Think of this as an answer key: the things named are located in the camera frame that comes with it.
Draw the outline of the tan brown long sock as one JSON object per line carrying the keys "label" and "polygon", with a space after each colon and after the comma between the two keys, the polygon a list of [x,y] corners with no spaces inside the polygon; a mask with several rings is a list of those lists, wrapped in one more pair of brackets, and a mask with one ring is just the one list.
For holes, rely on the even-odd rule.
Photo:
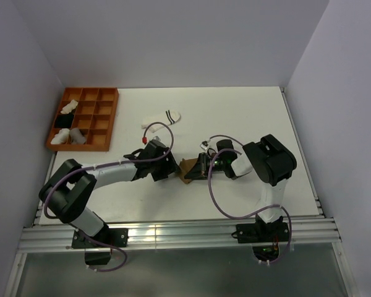
{"label": "tan brown long sock", "polygon": [[180,180],[184,184],[190,184],[193,180],[200,176],[200,168],[198,167],[198,158],[182,159],[180,164]]}

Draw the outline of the grey sock with red cuff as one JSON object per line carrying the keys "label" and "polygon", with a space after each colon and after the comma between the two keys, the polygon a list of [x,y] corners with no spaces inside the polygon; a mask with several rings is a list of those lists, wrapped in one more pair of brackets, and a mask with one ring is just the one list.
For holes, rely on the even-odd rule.
{"label": "grey sock with red cuff", "polygon": [[69,131],[70,136],[70,143],[72,145],[83,145],[87,142],[87,139],[82,134],[81,130],[79,128],[73,128]]}

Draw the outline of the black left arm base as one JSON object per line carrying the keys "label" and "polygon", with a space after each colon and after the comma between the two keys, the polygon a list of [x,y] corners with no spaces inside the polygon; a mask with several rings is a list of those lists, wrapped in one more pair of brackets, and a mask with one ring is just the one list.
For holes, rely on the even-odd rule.
{"label": "black left arm base", "polygon": [[[107,227],[103,228],[95,237],[90,237],[83,231],[76,229],[73,234],[71,248],[84,250],[108,248],[109,251],[106,252],[85,251],[84,261],[88,269],[97,272],[112,272],[122,268],[128,260],[128,255],[123,250],[127,246],[128,234],[128,228]],[[114,251],[123,255],[122,262],[116,267],[104,268],[104,266],[109,264]]]}

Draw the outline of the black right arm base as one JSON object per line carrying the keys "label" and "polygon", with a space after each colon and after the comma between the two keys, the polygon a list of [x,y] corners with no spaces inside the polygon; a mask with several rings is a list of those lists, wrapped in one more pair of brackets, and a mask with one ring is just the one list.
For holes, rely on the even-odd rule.
{"label": "black right arm base", "polygon": [[274,223],[256,221],[255,223],[242,223],[236,225],[231,237],[239,244],[263,244],[253,246],[254,256],[262,262],[272,262],[279,258],[279,243],[286,242],[287,248],[291,242],[292,229],[282,221],[282,217]]}

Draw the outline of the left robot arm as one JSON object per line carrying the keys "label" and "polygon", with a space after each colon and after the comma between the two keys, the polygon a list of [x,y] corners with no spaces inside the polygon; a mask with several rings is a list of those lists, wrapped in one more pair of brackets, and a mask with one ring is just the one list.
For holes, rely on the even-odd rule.
{"label": "left robot arm", "polygon": [[39,198],[62,223],[86,234],[94,247],[108,239],[107,224],[87,208],[95,189],[119,182],[132,182],[151,175],[154,181],[180,172],[171,150],[153,139],[134,154],[100,165],[83,166],[74,159],[66,160],[40,189]]}

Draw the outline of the white sock with black stripes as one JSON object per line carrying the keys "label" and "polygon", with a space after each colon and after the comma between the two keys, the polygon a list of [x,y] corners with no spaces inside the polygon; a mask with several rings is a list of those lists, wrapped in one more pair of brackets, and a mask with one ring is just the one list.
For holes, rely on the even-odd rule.
{"label": "white sock with black stripes", "polygon": [[146,118],[144,118],[141,123],[141,128],[146,129],[151,123],[154,122],[161,122],[167,126],[170,126],[177,123],[180,120],[180,118],[181,118],[180,112],[175,110],[166,110],[162,113],[153,116],[147,116]]}

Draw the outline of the orange wooden compartment tray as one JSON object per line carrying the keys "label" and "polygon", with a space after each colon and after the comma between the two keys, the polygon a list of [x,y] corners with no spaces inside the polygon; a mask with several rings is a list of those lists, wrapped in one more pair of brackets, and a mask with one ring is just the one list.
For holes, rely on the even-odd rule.
{"label": "orange wooden compartment tray", "polygon": [[[65,144],[51,145],[50,142],[60,129],[54,128],[56,116],[61,114],[62,107],[71,100],[78,101],[77,108],[71,112],[74,120],[69,130],[79,128],[87,139],[83,145],[72,145],[70,136]],[[114,119],[119,100],[119,91],[108,87],[67,87],[64,90],[56,111],[46,146],[54,152],[107,152],[111,143]]]}

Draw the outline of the white rolled sock in tray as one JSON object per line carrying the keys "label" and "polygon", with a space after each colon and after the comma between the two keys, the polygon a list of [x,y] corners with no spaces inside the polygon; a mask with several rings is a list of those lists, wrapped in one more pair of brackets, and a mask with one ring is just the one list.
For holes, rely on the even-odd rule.
{"label": "white rolled sock in tray", "polygon": [[68,128],[60,129],[57,134],[54,135],[50,144],[51,145],[60,145],[65,144],[69,138],[70,130]]}

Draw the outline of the cream rolled sock in tray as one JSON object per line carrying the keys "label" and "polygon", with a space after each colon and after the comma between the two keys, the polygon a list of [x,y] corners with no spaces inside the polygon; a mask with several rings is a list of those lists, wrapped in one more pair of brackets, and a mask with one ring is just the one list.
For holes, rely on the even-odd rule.
{"label": "cream rolled sock in tray", "polygon": [[73,112],[77,108],[78,101],[71,100],[68,104],[62,107],[62,110],[60,111],[61,114],[69,114]]}

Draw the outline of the black rolled sock in tray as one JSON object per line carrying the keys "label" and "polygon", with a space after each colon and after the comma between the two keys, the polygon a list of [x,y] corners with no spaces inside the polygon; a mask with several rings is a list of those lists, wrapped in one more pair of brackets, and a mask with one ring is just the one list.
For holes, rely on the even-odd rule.
{"label": "black rolled sock in tray", "polygon": [[54,121],[55,129],[70,129],[74,120],[74,114],[59,114]]}

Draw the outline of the aluminium frame rail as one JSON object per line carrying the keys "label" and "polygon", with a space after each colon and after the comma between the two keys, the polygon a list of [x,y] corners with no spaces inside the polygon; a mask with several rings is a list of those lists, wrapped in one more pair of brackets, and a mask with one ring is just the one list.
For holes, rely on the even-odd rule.
{"label": "aluminium frame rail", "polygon": [[[237,241],[231,233],[236,225],[254,220],[199,220],[163,223],[113,223],[110,228],[127,228],[126,251],[149,249],[226,248]],[[74,229],[69,225],[38,225],[22,231],[17,252],[75,252],[71,248]],[[292,243],[338,243],[338,228],[332,218],[292,220]]]}

